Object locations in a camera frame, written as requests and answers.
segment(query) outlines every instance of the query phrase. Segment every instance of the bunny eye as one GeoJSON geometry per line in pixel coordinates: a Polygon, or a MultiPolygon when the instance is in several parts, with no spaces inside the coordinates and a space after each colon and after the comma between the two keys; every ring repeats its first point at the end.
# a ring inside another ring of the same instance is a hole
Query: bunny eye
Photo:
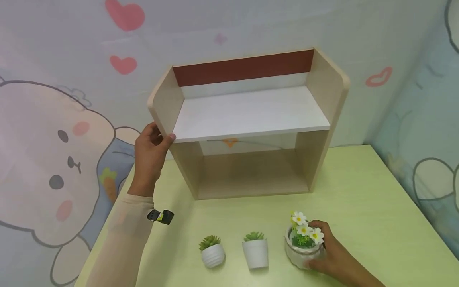
{"type": "Polygon", "coordinates": [[[50,187],[52,189],[61,189],[64,187],[64,180],[60,175],[55,174],[50,178],[50,187]]]}
{"type": "Polygon", "coordinates": [[[68,142],[68,135],[65,131],[63,130],[58,130],[57,131],[57,136],[61,139],[63,142],[68,142]]]}

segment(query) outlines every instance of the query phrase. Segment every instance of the green table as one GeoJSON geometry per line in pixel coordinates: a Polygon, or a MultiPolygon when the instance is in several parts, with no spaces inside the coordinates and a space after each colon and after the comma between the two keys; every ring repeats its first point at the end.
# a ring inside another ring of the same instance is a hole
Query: green table
{"type": "MultiPolygon", "coordinates": [[[[175,162],[168,161],[155,203],[175,217],[170,226],[153,226],[137,286],[339,286],[289,262],[283,235],[293,210],[328,221],[342,244],[388,287],[459,284],[459,262],[370,146],[330,149],[314,192],[299,195],[194,201],[175,162]],[[268,239],[268,270],[247,268],[241,242],[250,231],[268,239]],[[221,237],[226,251],[224,265],[214,270],[204,267],[198,249],[211,234],[221,237]]],[[[84,286],[105,236],[104,228],[76,286],[84,286]]]]}

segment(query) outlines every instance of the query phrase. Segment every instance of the pink cheek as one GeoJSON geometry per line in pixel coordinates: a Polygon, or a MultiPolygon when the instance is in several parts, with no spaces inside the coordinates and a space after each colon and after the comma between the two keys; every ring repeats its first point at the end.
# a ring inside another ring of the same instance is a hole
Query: pink cheek
{"type": "Polygon", "coordinates": [[[56,212],[56,218],[58,221],[65,221],[67,218],[70,216],[70,213],[72,212],[72,201],[66,200],[63,203],[61,203],[57,209],[56,212]]]}
{"type": "Polygon", "coordinates": [[[77,122],[76,125],[73,126],[72,132],[76,136],[82,136],[88,132],[89,127],[90,125],[88,122],[77,122]]]}

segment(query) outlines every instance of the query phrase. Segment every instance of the black wristband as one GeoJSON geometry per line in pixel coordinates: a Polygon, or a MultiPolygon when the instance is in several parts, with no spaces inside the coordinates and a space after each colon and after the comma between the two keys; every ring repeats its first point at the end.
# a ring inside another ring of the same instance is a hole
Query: black wristband
{"type": "Polygon", "coordinates": [[[172,221],[172,218],[174,218],[174,213],[169,210],[164,210],[161,213],[154,209],[150,211],[150,213],[146,217],[150,221],[157,221],[169,225],[172,221]]]}

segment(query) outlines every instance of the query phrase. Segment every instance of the sheer sleeve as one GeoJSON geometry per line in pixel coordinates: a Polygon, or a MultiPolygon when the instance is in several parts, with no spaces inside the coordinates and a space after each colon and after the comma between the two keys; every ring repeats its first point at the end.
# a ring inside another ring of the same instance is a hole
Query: sheer sleeve
{"type": "Polygon", "coordinates": [[[153,198],[125,194],[116,203],[87,287],[134,287],[137,281],[140,259],[153,225],[146,218],[153,209],[153,198]]]}

